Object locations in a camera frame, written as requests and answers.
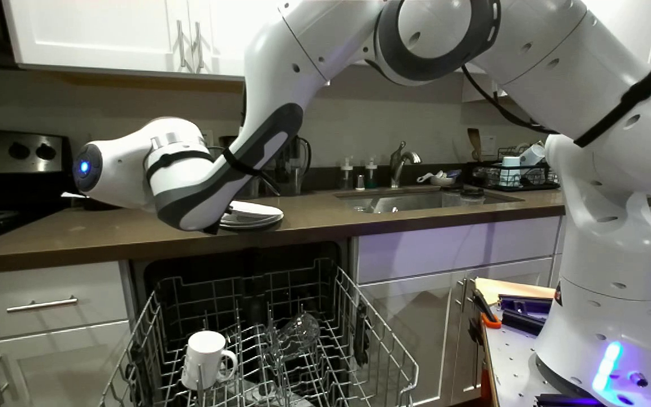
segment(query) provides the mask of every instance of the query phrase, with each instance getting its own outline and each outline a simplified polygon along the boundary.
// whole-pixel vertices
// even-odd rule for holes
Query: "stainless steel sink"
[[[368,214],[462,206],[460,202],[454,202],[454,199],[441,191],[401,193],[397,195],[346,196],[340,198],[356,211]],[[486,200],[483,204],[498,204],[509,201],[519,201],[519,199],[506,198],[504,196],[496,196],[491,193],[486,193]]]

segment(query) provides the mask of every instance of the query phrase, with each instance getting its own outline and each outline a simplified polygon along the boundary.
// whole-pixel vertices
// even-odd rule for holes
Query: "stack of plates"
[[[230,207],[232,207],[232,214],[224,214],[220,220],[222,229],[260,229],[276,224],[283,218],[283,211],[273,206],[232,201]]]

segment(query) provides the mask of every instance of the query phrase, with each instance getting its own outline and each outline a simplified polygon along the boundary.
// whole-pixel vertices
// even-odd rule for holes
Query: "wall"
[[[465,162],[472,150],[467,127],[494,134],[499,146],[539,138],[487,103],[461,103],[462,80],[452,74],[407,88],[368,67],[350,67],[306,111],[300,135],[313,145],[313,165],[335,166],[346,155],[357,164],[372,155],[385,164],[401,140],[424,162]],[[69,136],[75,150],[136,131],[156,116],[189,119],[215,137],[234,135],[240,101],[237,93],[72,85],[47,72],[0,71],[0,129]]]

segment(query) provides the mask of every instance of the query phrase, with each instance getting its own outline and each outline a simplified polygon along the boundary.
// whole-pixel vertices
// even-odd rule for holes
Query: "brown countertop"
[[[173,229],[154,214],[139,210],[67,209],[0,236],[0,271],[186,257],[254,246],[342,240],[360,235],[564,214],[560,191],[497,195],[521,201],[364,214],[354,211],[332,192],[263,198],[254,202],[280,208],[285,214],[281,223],[258,232],[220,231],[215,236]]]

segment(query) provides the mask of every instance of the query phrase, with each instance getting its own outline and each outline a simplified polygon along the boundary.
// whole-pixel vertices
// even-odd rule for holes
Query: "dish rack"
[[[246,311],[267,302],[263,324]],[[320,335],[306,352],[283,361],[274,334],[308,312]],[[186,341],[217,330],[237,355],[232,380],[191,391],[179,381]],[[313,267],[204,283],[161,280],[132,330],[100,407],[400,407],[413,405],[418,364],[360,289],[333,260]]]
[[[526,148],[505,147],[498,149],[498,160],[494,162],[468,163],[464,171],[465,183],[503,192],[559,188],[558,177],[546,161],[521,167],[501,165],[504,157],[518,157],[525,150]]]

